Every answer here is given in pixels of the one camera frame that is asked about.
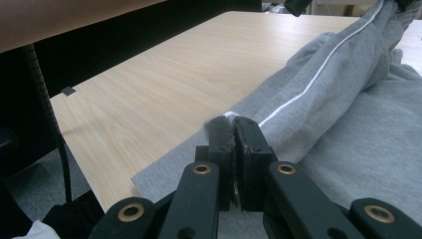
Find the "black cable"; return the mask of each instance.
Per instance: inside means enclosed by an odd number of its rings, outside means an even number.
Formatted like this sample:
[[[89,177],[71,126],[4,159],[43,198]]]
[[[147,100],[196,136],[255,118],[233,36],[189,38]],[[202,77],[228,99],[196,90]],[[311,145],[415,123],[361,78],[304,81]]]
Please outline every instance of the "black cable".
[[[34,45],[30,44],[22,47],[22,51],[25,54],[25,60],[28,65],[28,70],[31,73],[31,78],[34,81],[37,89],[38,97],[40,98],[41,105],[43,106],[44,112],[49,122],[50,128],[53,132],[53,136],[59,150],[60,158],[62,159],[63,177],[65,181],[65,194],[66,201],[72,201],[72,188],[71,188],[71,174],[69,170],[68,155],[65,150],[65,141],[63,140],[62,134],[60,133],[59,124],[57,123],[56,116],[54,115],[53,107],[50,102],[49,93],[47,91],[46,84],[44,82],[43,73],[41,72],[40,65],[38,64],[37,54],[35,53]]]

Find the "gray carpet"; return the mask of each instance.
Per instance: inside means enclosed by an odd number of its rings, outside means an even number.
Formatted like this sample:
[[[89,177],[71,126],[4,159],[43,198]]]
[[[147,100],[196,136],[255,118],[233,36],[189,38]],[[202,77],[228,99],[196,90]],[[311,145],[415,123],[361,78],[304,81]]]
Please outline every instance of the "gray carpet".
[[[71,152],[68,152],[73,199],[90,190]],[[42,220],[54,205],[66,202],[62,163],[53,150],[25,170],[6,179],[6,187],[30,219]]]

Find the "floor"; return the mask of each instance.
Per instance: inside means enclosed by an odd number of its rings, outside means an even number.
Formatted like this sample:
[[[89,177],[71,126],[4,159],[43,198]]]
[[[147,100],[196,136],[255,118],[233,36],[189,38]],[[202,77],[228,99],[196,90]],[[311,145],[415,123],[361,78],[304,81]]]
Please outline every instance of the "floor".
[[[69,157],[73,199],[90,190],[74,157]],[[6,179],[6,187],[30,219],[42,220],[54,205],[65,200],[65,186],[59,152],[54,150],[33,165]]]

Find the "wooden table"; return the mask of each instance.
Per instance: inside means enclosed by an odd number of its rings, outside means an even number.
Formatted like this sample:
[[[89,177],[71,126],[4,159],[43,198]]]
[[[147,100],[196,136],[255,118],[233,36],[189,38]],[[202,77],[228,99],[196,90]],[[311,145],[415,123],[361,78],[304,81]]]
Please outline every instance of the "wooden table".
[[[63,136],[104,210],[139,195],[130,179],[356,18],[229,12],[52,98]],[[422,73],[422,21],[398,48]]]

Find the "clothing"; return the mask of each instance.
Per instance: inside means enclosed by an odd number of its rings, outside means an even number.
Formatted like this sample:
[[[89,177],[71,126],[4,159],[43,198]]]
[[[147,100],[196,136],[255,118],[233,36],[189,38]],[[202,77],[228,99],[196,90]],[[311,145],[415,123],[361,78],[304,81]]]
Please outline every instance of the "clothing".
[[[53,228],[37,220],[32,224],[26,236],[14,237],[13,239],[60,239],[60,237]]]

